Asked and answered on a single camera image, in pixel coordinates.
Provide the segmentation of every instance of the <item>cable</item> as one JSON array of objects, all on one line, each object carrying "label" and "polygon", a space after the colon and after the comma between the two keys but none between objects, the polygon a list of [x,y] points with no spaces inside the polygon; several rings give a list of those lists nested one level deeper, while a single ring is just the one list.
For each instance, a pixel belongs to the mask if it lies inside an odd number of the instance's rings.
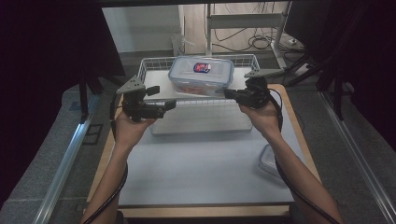
[{"label": "cable", "polygon": [[216,32],[216,29],[215,29],[215,37],[216,37],[216,39],[217,39],[219,42],[221,42],[221,41],[230,39],[231,37],[233,37],[233,36],[235,36],[235,35],[237,35],[237,34],[243,32],[243,31],[245,31],[246,29],[247,29],[247,28],[244,28],[244,29],[242,29],[242,30],[236,32],[235,34],[230,35],[230,36],[228,36],[228,37],[225,37],[225,38],[223,38],[223,39],[219,39],[219,38],[218,38],[218,33]]},{"label": "cable", "polygon": [[221,47],[221,48],[224,48],[224,49],[227,49],[227,50],[230,50],[230,51],[234,51],[234,52],[239,52],[239,51],[244,51],[244,50],[247,50],[247,49],[251,49],[251,46],[249,46],[248,48],[245,48],[245,49],[229,49],[229,48],[224,47],[224,46],[219,45],[219,44],[212,44],[212,45],[213,46],[217,46],[217,47]]},{"label": "cable", "polygon": [[280,93],[278,92],[278,91],[276,91],[276,90],[274,90],[274,89],[268,89],[269,91],[274,91],[278,96],[279,96],[279,101],[280,101],[280,106],[279,106],[279,108],[280,108],[280,111],[282,111],[282,108],[283,108],[283,101],[282,101],[282,96],[280,95]]},{"label": "cable", "polygon": [[[271,11],[271,13],[274,13],[274,6],[275,6],[275,2],[273,2],[273,9]],[[273,27],[271,27],[271,40],[273,39]]]},{"label": "cable", "polygon": [[110,113],[109,113],[110,127],[111,127],[111,131],[113,132],[114,139],[116,139],[116,111],[114,110],[116,99],[117,99],[117,94],[114,93],[113,99],[110,102]]},{"label": "cable", "polygon": [[92,223],[100,214],[114,201],[117,195],[121,192],[123,186],[125,185],[126,178],[128,176],[128,163],[126,163],[125,171],[122,176],[122,180],[119,186],[114,190],[113,194],[108,197],[108,199],[84,222],[84,224]]},{"label": "cable", "polygon": [[301,128],[301,132],[303,133],[304,132],[304,129],[305,129],[305,123],[304,123],[304,120],[303,120],[303,118],[301,117],[301,115],[296,111],[296,110],[294,110],[294,113],[297,115],[297,117],[300,119],[300,121],[301,121],[301,124],[302,124],[302,128]]},{"label": "cable", "polygon": [[288,58],[286,55],[287,54],[289,54],[289,53],[296,53],[296,52],[293,52],[293,51],[286,51],[286,52],[283,52],[283,57],[286,59],[286,60],[288,60],[289,62],[292,62],[292,63],[295,63],[295,62],[297,62],[297,60],[292,60],[292,59],[290,59],[290,58]]},{"label": "cable", "polygon": [[204,4],[204,33],[205,33],[205,39],[207,40],[207,34],[206,34],[206,26],[205,26],[205,21],[206,21],[206,4]]},{"label": "cable", "polygon": [[[266,45],[265,47],[257,47],[257,46],[255,45],[255,43],[256,43],[257,41],[266,41],[266,42],[267,42],[267,45]],[[260,37],[260,36],[258,36],[258,35],[254,35],[254,36],[251,37],[247,42],[248,42],[248,44],[249,44],[251,47],[253,47],[253,48],[255,48],[255,49],[267,49],[267,48],[270,47],[270,45],[271,45],[271,42],[268,41],[267,38],[265,38],[265,37]]]}]

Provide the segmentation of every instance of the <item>black panel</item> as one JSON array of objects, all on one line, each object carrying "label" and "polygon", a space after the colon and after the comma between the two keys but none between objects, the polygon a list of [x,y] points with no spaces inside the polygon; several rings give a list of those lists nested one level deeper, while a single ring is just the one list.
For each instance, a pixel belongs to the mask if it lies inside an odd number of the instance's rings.
[{"label": "black panel", "polygon": [[320,42],[331,5],[330,0],[292,2],[285,32],[300,40],[307,49]]},{"label": "black panel", "polygon": [[1,201],[21,178],[81,75],[123,76],[99,7],[13,1],[0,7]]},{"label": "black panel", "polygon": [[352,102],[396,150],[395,1],[373,2],[343,55],[343,77]]}]

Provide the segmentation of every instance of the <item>wooden board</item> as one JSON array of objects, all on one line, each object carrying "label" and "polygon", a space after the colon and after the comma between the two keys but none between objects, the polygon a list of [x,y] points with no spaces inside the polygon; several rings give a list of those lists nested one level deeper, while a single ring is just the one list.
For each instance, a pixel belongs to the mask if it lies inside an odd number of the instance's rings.
[{"label": "wooden board", "polygon": [[[318,171],[312,160],[308,146],[304,140],[298,120],[292,109],[290,99],[282,85],[270,84],[269,88],[278,91],[284,102],[284,106],[290,117],[290,122],[295,131],[301,151],[303,152],[305,163],[308,169],[319,179]],[[93,193],[99,184],[100,179],[106,169],[107,162],[111,156],[111,151],[114,147],[113,134],[110,131],[104,152],[95,178],[92,182],[91,191],[87,201],[91,200]],[[255,216],[287,216],[289,214],[289,207],[286,205],[280,206],[220,206],[220,207],[159,207],[159,208],[128,208],[121,209],[126,217],[255,217]]]}]

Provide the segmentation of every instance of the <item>plastic container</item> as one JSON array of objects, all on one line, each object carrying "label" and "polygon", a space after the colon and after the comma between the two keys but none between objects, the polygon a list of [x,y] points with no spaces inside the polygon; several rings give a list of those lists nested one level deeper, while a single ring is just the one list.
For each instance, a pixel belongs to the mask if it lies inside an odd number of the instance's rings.
[{"label": "plastic container", "polygon": [[219,96],[233,82],[233,62],[180,56],[175,58],[168,76],[177,92]]},{"label": "plastic container", "polygon": [[260,155],[258,166],[261,170],[273,175],[274,177],[282,180],[279,172],[276,169],[275,154],[271,146],[267,144],[262,149],[262,154]]}]

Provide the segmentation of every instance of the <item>wall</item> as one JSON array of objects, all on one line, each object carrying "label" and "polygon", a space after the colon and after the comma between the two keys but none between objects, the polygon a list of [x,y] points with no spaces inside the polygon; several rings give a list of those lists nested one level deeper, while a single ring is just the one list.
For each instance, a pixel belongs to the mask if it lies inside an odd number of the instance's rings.
[{"label": "wall", "polygon": [[169,50],[180,34],[179,6],[103,8],[118,52]]}]

